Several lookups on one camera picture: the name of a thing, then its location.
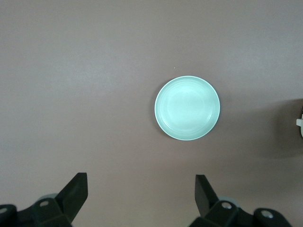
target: gray table surface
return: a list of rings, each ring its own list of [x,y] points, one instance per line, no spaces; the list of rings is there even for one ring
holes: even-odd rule
[[[87,172],[75,227],[185,227],[205,174],[245,211],[303,226],[302,37],[301,0],[1,0],[0,204]],[[193,141],[153,114],[183,75],[221,101]]]

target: black plastic part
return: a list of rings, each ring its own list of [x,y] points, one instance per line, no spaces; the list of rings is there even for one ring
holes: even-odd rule
[[[16,216],[17,208],[12,204],[0,205],[0,223],[8,225]]]
[[[196,175],[195,200],[202,217],[219,201],[205,175]]]
[[[272,218],[263,216],[262,211],[269,211],[272,214]],[[261,224],[262,227],[291,227],[289,222],[284,218],[282,214],[272,209],[256,209],[254,212],[254,218]]]
[[[198,217],[189,227],[221,227],[216,223],[210,222],[202,217]]]
[[[224,208],[223,204],[228,204],[228,208]],[[205,219],[216,223],[221,227],[228,227],[232,223],[235,223],[238,215],[238,207],[228,201],[219,201],[217,202],[208,214],[205,216]]]
[[[70,222],[74,220],[88,196],[87,174],[77,173],[59,192],[55,200]]]
[[[78,173],[55,199],[41,199],[19,212],[14,205],[1,205],[0,227],[71,227],[87,196],[87,174]]]
[[[201,217],[189,227],[291,227],[275,210],[257,209],[251,215],[229,201],[219,201],[204,175],[196,175],[195,200]],[[272,216],[265,217],[263,210],[269,211]]]

